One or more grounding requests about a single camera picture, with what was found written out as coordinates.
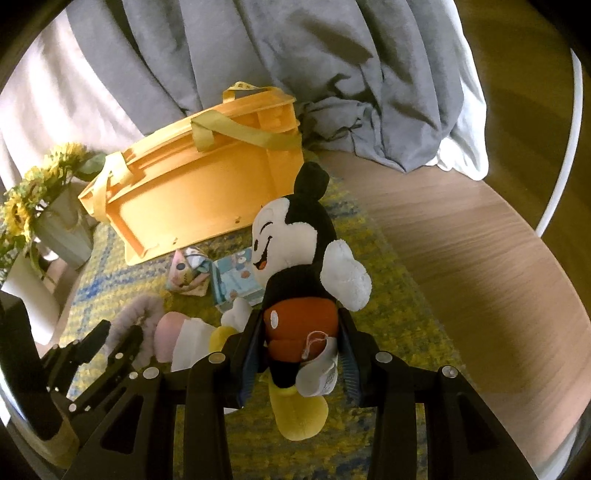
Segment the pink makeup sponge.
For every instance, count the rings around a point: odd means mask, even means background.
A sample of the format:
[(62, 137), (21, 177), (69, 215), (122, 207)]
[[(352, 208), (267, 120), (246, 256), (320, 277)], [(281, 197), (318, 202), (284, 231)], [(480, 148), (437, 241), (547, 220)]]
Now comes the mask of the pink makeup sponge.
[(155, 358), (159, 363), (172, 361), (174, 347), (186, 319), (187, 317), (183, 313), (167, 312), (157, 323), (153, 346)]

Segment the white cloth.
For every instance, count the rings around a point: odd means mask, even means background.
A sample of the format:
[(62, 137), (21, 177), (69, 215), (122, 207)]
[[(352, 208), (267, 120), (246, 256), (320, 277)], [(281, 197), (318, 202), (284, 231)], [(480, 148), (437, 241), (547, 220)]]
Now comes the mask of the white cloth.
[(171, 372), (190, 369), (209, 353), (215, 327), (199, 318), (183, 321), (172, 352)]

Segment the pastel fabric pouch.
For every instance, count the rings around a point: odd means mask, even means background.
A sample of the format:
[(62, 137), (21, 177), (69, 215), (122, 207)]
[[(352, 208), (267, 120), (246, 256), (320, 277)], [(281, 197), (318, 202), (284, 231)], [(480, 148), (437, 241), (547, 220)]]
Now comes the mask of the pastel fabric pouch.
[(211, 259), (196, 247), (177, 249), (171, 260), (166, 289), (186, 296), (204, 297), (211, 281)]

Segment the teal tissue pack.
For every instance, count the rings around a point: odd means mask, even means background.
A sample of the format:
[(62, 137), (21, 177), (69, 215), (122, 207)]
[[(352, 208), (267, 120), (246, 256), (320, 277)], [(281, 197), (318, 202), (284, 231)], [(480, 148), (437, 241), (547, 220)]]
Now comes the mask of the teal tissue pack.
[(263, 287), (253, 275), (250, 247), (212, 262), (212, 292), (221, 313), (231, 310), (236, 298), (245, 299), (250, 306), (263, 301)]

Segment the Mickey Mouse plush toy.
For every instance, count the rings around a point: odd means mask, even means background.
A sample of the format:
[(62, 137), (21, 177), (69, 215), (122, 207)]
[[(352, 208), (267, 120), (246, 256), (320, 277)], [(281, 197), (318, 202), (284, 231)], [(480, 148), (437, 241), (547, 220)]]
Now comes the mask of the Mickey Mouse plush toy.
[(270, 404), (290, 441), (318, 435), (338, 380), (339, 309), (360, 311), (372, 280), (335, 233), (321, 200), (329, 174), (305, 162), (294, 191), (267, 203), (252, 224), (252, 266), (263, 287)]

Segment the yellow blue woven mat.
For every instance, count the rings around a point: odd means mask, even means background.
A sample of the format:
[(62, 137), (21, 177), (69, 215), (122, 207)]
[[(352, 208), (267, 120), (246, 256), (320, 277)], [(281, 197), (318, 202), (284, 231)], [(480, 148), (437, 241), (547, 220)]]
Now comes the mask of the yellow blue woven mat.
[[(373, 282), (368, 305), (352, 317), (373, 335), (379, 347), (428, 370), (464, 365), (459, 352), (432, 313), (399, 256), (344, 182), (332, 178), (322, 204), (339, 238)], [(128, 266), (124, 247), (105, 224), (93, 231), (93, 250), (81, 271), (59, 344), (82, 339), (99, 321), (113, 320), (141, 294), (158, 295), (167, 311), (177, 311), (218, 325), (221, 314), (211, 295), (184, 296), (165, 288), (169, 255)], [(353, 406), (339, 382), (327, 398), (329, 417), (314, 438), (290, 442), (280, 435), (266, 382), (257, 381), (245, 409), (228, 414), (226, 432), (236, 479), (363, 479), (367, 477), (376, 413)]]

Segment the grey ribbed vase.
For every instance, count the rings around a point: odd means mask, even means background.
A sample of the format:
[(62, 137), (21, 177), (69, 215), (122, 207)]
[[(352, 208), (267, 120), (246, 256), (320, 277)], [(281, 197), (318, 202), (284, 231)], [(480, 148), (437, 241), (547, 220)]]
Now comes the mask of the grey ribbed vase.
[(90, 258), (93, 238), (75, 185), (66, 186), (34, 221), (39, 240), (72, 269)]

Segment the sunflower bouquet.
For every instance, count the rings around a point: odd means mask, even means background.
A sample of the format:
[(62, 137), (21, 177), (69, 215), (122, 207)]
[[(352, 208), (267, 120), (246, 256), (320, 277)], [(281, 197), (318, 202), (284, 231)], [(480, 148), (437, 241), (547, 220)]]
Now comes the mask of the sunflower bouquet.
[(40, 166), (2, 196), (1, 280), (5, 281), (20, 254), (30, 251), (34, 223), (66, 191), (74, 179), (90, 181), (104, 166), (106, 155), (79, 143), (53, 147)]

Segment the orange plastic crate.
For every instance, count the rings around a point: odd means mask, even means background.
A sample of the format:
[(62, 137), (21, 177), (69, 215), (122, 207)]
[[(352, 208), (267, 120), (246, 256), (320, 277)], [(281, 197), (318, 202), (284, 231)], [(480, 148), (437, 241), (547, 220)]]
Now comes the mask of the orange plastic crate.
[(294, 190), (304, 154), (296, 99), (238, 82), (221, 104), (106, 156), (79, 200), (136, 265), (252, 225)]

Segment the white sheer curtain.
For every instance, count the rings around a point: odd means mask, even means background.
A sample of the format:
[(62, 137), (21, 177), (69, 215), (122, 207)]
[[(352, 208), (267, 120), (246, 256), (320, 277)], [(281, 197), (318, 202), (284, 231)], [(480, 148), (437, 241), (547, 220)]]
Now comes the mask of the white sheer curtain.
[(1, 181), (16, 185), (52, 148), (113, 152), (142, 138), (94, 72), (60, 13), (29, 46), (1, 92)]

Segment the grey curtain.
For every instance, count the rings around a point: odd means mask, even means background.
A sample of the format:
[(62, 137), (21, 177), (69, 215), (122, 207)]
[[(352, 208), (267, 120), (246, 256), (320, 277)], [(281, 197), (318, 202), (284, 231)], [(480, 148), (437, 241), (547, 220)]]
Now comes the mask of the grey curtain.
[(143, 134), (243, 81), (294, 97), (308, 147), (409, 172), (436, 156), (464, 103), (438, 1), (75, 1), (66, 15)]

